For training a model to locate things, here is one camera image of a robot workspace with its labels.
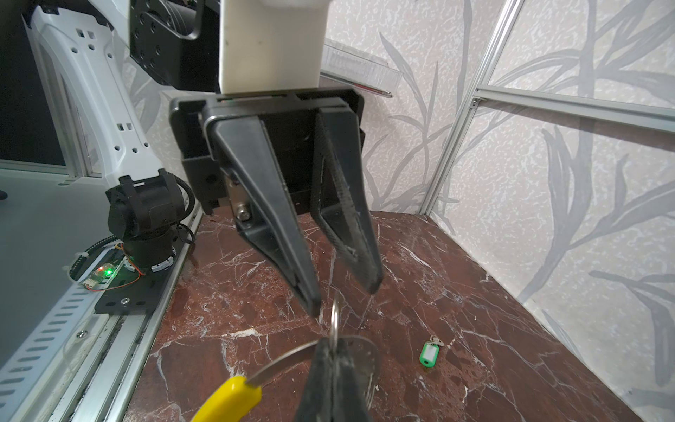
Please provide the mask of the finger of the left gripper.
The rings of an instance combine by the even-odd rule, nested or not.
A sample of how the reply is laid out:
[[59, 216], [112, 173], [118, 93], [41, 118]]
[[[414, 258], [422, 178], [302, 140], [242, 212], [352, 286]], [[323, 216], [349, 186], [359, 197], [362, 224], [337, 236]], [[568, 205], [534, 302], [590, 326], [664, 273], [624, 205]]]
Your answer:
[[310, 213], [370, 295], [383, 282], [383, 265], [368, 210], [358, 116], [349, 107], [316, 113]]
[[317, 317], [322, 298], [297, 216], [309, 209], [316, 112], [283, 107], [205, 107], [202, 205], [230, 203], [238, 234], [284, 277]]

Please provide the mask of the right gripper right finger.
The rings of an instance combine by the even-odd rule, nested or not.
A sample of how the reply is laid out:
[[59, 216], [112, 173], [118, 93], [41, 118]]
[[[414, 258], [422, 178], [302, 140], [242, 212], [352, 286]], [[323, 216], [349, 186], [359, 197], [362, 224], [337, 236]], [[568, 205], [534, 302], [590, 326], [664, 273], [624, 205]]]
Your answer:
[[363, 337], [346, 337], [339, 340], [333, 356], [333, 420], [371, 421], [356, 363], [351, 354], [353, 346], [364, 352], [368, 342]]

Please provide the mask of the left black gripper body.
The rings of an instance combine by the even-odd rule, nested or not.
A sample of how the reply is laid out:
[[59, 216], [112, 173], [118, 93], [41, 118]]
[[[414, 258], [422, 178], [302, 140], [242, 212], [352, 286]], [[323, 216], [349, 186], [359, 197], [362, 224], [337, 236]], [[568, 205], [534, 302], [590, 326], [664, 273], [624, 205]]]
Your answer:
[[229, 200], [251, 246], [304, 247], [308, 213], [335, 247], [363, 248], [364, 105], [340, 88], [211, 94], [174, 100], [170, 122], [198, 200]]

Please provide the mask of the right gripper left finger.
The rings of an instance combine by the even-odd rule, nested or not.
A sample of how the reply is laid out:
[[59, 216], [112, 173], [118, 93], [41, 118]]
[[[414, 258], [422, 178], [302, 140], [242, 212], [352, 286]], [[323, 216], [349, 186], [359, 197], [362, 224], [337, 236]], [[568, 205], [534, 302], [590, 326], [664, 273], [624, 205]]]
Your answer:
[[332, 421], [334, 369], [334, 356], [330, 341], [327, 338], [322, 338], [316, 345], [294, 421]]

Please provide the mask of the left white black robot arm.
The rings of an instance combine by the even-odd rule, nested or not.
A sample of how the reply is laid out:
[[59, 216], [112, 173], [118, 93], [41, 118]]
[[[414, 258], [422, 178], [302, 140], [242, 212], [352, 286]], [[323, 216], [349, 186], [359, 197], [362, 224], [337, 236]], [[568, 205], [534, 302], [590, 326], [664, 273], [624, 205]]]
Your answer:
[[[108, 227], [138, 278], [163, 272], [228, 203], [237, 232], [317, 317], [321, 295], [298, 216], [311, 214], [367, 293], [383, 265], [361, 151], [364, 100], [319, 84], [326, 1], [29, 1], [22, 18], [66, 165], [103, 179]], [[169, 121], [186, 177], [163, 167], [114, 61], [182, 91]]]

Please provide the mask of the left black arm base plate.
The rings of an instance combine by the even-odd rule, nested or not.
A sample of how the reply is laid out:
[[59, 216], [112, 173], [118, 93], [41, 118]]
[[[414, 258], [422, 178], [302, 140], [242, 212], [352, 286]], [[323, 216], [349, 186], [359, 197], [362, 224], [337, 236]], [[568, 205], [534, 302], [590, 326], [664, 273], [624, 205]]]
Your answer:
[[70, 281], [84, 292], [96, 295], [94, 312], [108, 316], [150, 315], [168, 286], [179, 263], [179, 253], [192, 248], [192, 242], [174, 237], [172, 256], [164, 262], [142, 269], [131, 262], [121, 240], [110, 236], [75, 255], [63, 267]]

